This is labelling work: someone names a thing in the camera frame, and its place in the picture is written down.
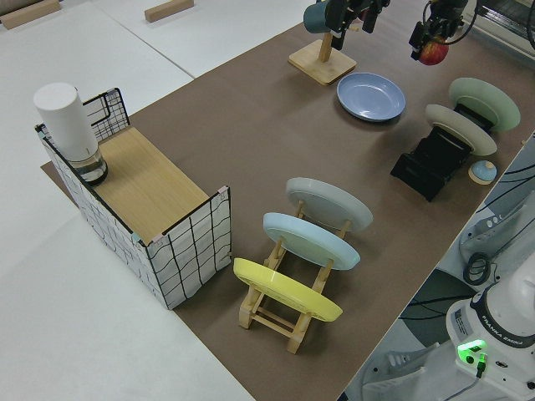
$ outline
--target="wooden mug tree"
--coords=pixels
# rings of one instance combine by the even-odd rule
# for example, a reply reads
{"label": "wooden mug tree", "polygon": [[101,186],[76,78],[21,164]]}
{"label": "wooden mug tree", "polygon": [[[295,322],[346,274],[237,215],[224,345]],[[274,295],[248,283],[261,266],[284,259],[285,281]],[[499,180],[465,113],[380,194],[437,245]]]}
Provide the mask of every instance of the wooden mug tree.
{"label": "wooden mug tree", "polygon": [[322,85],[330,85],[352,71],[357,63],[331,47],[333,34],[325,33],[323,40],[305,46],[290,54],[289,63],[314,78]]}

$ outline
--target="wire grid panel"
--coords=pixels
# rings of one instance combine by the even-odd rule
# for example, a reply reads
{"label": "wire grid panel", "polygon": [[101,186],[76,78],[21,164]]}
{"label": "wire grid panel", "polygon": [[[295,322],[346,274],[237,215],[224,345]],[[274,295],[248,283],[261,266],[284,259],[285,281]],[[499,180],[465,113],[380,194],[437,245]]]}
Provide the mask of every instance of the wire grid panel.
{"label": "wire grid panel", "polygon": [[[119,88],[113,88],[99,94],[85,101],[83,105],[94,136],[99,142],[130,125],[125,102]],[[35,129],[43,133],[51,145],[55,145],[46,125],[38,125]]]}
{"label": "wire grid panel", "polygon": [[85,220],[93,227],[102,242],[136,274],[156,299],[167,307],[152,265],[147,259],[145,247],[137,241],[138,238],[133,236],[124,223],[103,206],[91,190],[88,190],[82,179],[73,172],[45,138],[43,144]]}
{"label": "wire grid panel", "polygon": [[224,187],[147,247],[169,308],[231,262],[230,189]]}
{"label": "wire grid panel", "polygon": [[[84,102],[84,108],[98,141],[130,125],[118,89]],[[58,152],[46,126],[41,124],[35,129],[85,220],[162,305],[169,309],[176,307],[230,263],[228,187],[223,187],[159,240],[146,246]]]}

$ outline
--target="brown tabletop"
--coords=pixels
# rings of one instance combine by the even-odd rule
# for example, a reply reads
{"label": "brown tabletop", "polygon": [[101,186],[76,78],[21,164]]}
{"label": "brown tabletop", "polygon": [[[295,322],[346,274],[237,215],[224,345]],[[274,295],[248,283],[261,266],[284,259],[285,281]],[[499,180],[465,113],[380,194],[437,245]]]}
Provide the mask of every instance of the brown tabletop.
{"label": "brown tabletop", "polygon": [[[373,34],[348,33],[345,40],[344,53],[357,61],[357,72],[383,75],[405,93],[405,111],[394,121],[352,117],[337,99],[336,83],[321,86],[288,63],[289,54],[318,38],[302,25],[131,117],[206,193],[231,187],[234,256],[258,262],[268,256],[273,244],[262,230],[262,216],[293,213],[284,192],[292,177],[343,188],[374,214],[365,231],[346,236],[360,264],[333,272],[324,289],[344,313],[335,322],[313,321],[297,355],[286,351],[285,337],[260,324],[238,326],[247,287],[231,266],[176,309],[258,400],[335,400],[490,190],[468,178],[473,157],[431,203],[390,175],[400,154],[430,133],[427,104],[451,108],[448,87],[458,77],[483,79],[509,94],[522,123],[494,135],[498,152],[489,159],[500,172],[535,127],[532,64],[514,52],[473,32],[439,65],[410,58],[408,38],[424,4],[392,2]],[[280,271],[306,283],[317,273],[291,255]]]}

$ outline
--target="apple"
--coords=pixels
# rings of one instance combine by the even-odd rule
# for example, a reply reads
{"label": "apple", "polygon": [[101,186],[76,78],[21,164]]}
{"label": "apple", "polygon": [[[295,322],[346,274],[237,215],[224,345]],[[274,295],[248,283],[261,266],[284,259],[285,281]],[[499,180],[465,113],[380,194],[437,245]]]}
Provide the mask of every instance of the apple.
{"label": "apple", "polygon": [[434,40],[427,42],[421,50],[418,61],[425,65],[435,65],[446,58],[449,46],[439,43],[444,42],[444,40],[441,36],[435,36]]}

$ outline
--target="blue plate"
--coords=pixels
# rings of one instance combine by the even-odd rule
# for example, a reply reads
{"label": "blue plate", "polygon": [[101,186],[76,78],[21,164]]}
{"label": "blue plate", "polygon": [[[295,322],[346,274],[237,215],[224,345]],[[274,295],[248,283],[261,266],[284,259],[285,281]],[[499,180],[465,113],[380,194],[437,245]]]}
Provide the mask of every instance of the blue plate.
{"label": "blue plate", "polygon": [[359,253],[343,239],[320,226],[282,213],[264,215],[267,236],[294,255],[320,266],[333,261],[333,270],[352,269],[360,261]]}
{"label": "blue plate", "polygon": [[405,96],[401,89],[376,74],[346,75],[340,80],[336,92],[344,109],[366,121],[393,119],[405,108]]}

